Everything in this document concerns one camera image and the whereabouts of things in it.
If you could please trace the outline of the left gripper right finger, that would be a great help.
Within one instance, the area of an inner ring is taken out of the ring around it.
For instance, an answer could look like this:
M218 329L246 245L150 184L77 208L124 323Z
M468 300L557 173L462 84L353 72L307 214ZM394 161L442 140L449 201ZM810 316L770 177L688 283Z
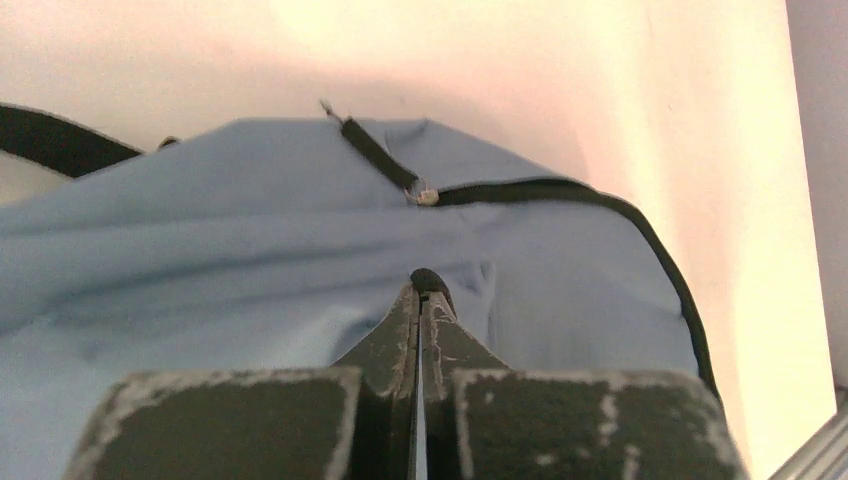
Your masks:
M518 371L462 327L446 297L421 303L430 479L744 479L722 409L664 371Z

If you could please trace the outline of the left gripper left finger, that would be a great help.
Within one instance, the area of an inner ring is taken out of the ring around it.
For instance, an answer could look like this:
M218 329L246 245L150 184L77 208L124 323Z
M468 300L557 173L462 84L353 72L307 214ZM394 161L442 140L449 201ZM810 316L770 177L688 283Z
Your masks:
M90 417L68 479L412 479L419 296L325 368L145 371Z

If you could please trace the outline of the blue-grey student backpack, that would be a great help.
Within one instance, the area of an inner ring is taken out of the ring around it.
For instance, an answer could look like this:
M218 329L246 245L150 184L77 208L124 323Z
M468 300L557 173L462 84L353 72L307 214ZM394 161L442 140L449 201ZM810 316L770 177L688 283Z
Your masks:
M511 366L714 384L691 292L641 212L467 133L242 119L141 155L78 135L1 110L5 152L108 162L1 210L5 479L57 478L126 373L330 364L419 269Z

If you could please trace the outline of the right aluminium corner post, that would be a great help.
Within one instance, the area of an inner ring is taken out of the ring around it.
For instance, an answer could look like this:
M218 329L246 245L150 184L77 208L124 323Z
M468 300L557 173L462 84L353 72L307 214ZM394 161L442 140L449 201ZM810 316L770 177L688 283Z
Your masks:
M837 411L771 480L847 479L847 389L836 390Z

